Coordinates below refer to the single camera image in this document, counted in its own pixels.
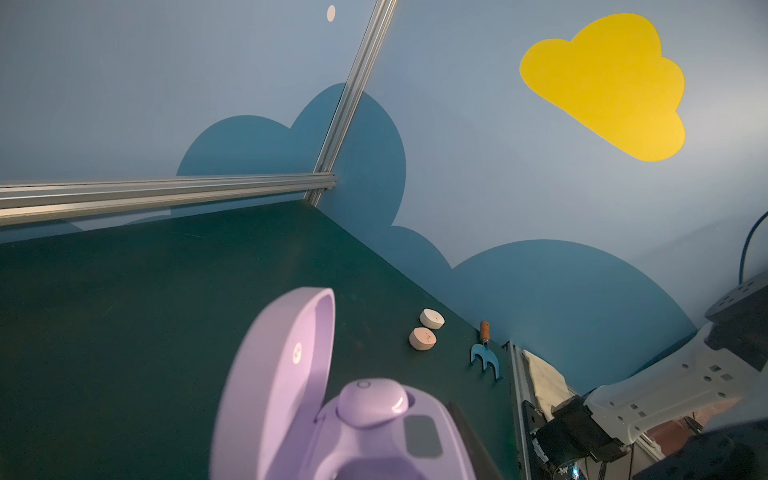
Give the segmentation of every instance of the green tabletop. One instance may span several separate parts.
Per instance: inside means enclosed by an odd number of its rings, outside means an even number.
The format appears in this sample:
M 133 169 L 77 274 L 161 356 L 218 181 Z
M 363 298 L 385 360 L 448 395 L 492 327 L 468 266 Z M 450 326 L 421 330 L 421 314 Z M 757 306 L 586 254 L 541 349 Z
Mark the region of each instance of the green tabletop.
M 457 402 L 519 477 L 502 349 L 495 382 L 477 330 L 296 201 L 0 245 L 0 478 L 206 478 L 237 347 L 298 286 L 336 293 L 326 399 L 389 377 Z M 417 352 L 423 308 L 445 326 Z

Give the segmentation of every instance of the orange handle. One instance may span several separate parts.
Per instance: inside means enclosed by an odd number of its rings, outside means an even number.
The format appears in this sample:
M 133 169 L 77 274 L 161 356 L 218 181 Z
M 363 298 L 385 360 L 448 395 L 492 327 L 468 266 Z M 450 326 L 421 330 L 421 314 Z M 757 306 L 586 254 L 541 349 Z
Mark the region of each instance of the orange handle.
M 488 325 L 488 322 L 483 320 L 480 322 L 480 342 L 483 345 L 488 345 L 488 342 L 491 341 L 491 326 Z

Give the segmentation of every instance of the cloud decal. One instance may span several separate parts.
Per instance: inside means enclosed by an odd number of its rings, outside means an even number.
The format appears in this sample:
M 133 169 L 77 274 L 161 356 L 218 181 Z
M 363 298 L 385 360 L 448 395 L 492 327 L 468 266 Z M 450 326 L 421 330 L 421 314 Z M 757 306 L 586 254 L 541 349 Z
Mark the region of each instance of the cloud decal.
M 585 127 L 643 161 L 664 160 L 685 142 L 677 115 L 685 79 L 661 56 L 646 18 L 621 13 L 587 25 L 571 41 L 533 45 L 520 64 L 531 90 Z

